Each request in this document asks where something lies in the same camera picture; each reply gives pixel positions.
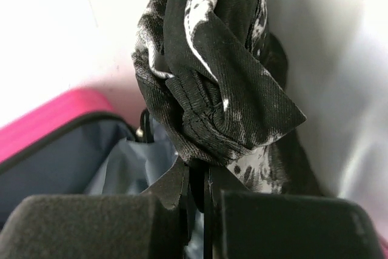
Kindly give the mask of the black white patterned garment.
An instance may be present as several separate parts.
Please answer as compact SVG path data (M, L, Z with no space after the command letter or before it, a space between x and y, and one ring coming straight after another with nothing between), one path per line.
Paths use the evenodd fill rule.
M321 194L267 0L149 0L132 59L147 108L188 165L226 166L254 192Z

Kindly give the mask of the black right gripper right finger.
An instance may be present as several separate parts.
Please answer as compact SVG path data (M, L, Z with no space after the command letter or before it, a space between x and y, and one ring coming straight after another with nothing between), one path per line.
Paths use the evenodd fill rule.
M248 191L226 169L204 174L205 258L383 258L357 204Z

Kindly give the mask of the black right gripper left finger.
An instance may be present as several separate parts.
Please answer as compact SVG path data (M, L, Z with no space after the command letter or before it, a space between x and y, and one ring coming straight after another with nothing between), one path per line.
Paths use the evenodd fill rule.
M180 160L139 195L35 195L1 231L2 258L182 258L189 170Z

